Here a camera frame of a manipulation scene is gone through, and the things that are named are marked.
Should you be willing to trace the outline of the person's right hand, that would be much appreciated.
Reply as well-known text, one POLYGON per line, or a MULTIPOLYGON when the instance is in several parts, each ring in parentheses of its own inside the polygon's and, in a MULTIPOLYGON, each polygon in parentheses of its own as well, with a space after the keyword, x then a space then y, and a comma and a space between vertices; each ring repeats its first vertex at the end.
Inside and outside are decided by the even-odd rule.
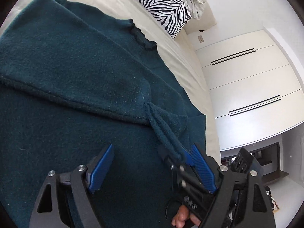
POLYGON ((181 205, 176 215, 172 218, 171 225, 182 228, 185 226, 185 222, 187 220, 191 220, 196 226, 199 226, 201 223, 201 220, 199 220, 193 213, 190 213, 185 205, 181 205))

